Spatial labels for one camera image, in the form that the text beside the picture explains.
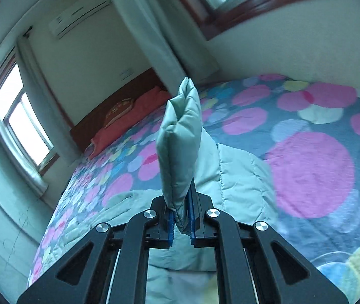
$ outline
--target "pillow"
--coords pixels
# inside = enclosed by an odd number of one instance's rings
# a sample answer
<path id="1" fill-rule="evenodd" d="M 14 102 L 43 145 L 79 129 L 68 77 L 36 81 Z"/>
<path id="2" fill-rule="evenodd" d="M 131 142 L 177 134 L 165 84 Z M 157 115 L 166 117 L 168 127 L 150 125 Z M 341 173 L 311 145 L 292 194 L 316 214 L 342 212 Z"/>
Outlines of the pillow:
<path id="1" fill-rule="evenodd" d="M 104 128 L 110 126 L 114 121 L 128 113 L 133 108 L 133 99 L 127 98 L 116 103 L 114 107 L 108 111 L 105 116 Z"/>

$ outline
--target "silver screw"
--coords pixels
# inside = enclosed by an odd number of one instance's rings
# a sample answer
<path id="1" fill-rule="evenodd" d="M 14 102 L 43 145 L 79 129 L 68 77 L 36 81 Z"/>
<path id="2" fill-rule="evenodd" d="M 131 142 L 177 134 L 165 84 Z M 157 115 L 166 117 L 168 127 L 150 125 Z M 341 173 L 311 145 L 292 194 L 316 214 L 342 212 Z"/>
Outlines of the silver screw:
<path id="1" fill-rule="evenodd" d="M 109 228 L 109 226 L 107 223 L 101 223 L 101 224 L 97 225 L 96 230 L 97 230 L 97 232 L 104 233 L 104 232 L 108 231 L 108 228 Z"/>
<path id="2" fill-rule="evenodd" d="M 218 217 L 218 216 L 219 216 L 219 210 L 218 210 L 218 209 L 215 209 L 215 208 L 209 209 L 209 210 L 207 211 L 207 215 L 208 215 L 209 217 L 213 217 L 213 218 Z"/>
<path id="3" fill-rule="evenodd" d="M 153 218 L 156 216 L 156 212 L 154 210 L 146 210 L 143 215 L 146 217 L 146 218 Z"/>
<path id="4" fill-rule="evenodd" d="M 256 228 L 259 231 L 265 231 L 269 228 L 268 224 L 266 222 L 257 222 L 256 223 Z"/>

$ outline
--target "red blanket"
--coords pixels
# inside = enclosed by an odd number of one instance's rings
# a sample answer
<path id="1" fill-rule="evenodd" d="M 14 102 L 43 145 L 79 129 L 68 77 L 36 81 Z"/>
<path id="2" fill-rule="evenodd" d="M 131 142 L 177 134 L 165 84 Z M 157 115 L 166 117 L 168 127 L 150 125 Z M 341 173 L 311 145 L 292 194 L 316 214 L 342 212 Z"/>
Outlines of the red blanket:
<path id="1" fill-rule="evenodd" d="M 144 117 L 152 113 L 158 107 L 162 106 L 171 95 L 161 90 L 159 87 L 154 87 L 148 92 L 140 96 L 133 106 L 133 109 L 120 117 L 106 128 L 101 128 L 94 136 L 91 142 L 94 144 L 94 151 L 90 155 L 90 159 L 96 157 L 110 144 L 115 142 L 122 136 L 129 128 L 133 127 Z"/>

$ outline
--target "white curtain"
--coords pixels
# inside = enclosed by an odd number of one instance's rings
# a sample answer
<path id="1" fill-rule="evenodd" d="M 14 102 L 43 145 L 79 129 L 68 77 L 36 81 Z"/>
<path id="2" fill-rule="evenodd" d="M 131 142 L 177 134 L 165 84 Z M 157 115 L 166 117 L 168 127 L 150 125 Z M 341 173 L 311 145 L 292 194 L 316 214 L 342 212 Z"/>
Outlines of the white curtain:
<path id="1" fill-rule="evenodd" d="M 112 0 L 172 95 L 185 76 L 199 83 L 218 72 L 205 38 L 178 0 Z"/>
<path id="2" fill-rule="evenodd" d="M 23 155 L 19 147 L 15 144 L 9 130 L 0 118 L 0 142 L 5 152 L 11 159 L 13 165 L 23 177 L 26 183 L 35 191 L 38 197 L 41 197 L 48 188 L 48 184 L 42 179 L 41 175 Z"/>
<path id="3" fill-rule="evenodd" d="M 46 80 L 27 37 L 20 36 L 16 42 L 16 61 L 24 89 L 37 119 L 51 140 L 56 153 L 67 163 L 72 164 L 81 153 L 70 136 L 70 127 L 46 86 Z"/>

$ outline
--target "bed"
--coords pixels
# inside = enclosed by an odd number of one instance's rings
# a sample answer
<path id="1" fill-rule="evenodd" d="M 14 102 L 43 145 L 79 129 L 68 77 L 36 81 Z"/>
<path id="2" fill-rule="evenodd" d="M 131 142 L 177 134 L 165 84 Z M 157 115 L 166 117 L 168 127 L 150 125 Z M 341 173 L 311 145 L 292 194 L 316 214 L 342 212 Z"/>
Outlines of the bed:
<path id="1" fill-rule="evenodd" d="M 203 126 L 217 143 L 270 165 L 276 230 L 354 303 L 360 297 L 360 89 L 267 74 L 211 85 L 199 95 Z M 118 193 L 161 189 L 156 139 L 163 115 L 164 106 L 94 159 L 88 158 L 91 146 L 86 149 L 37 250 L 28 285 L 44 272 L 42 261 L 70 223 L 96 215 Z M 168 273 L 190 303 L 215 296 L 213 273 Z"/>

